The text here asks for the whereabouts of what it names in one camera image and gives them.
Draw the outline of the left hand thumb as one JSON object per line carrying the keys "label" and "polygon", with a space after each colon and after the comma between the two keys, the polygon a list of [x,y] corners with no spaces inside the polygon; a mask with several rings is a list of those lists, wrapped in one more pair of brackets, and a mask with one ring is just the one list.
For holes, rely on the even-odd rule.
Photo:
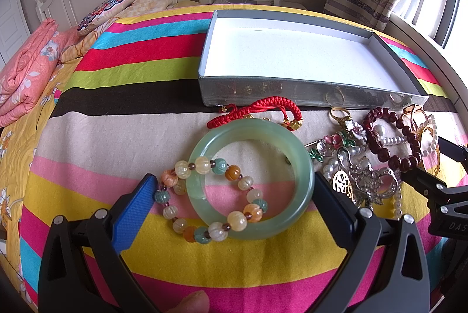
{"label": "left hand thumb", "polygon": [[197,291],[188,295],[167,313],[209,313],[209,297],[204,291]]}

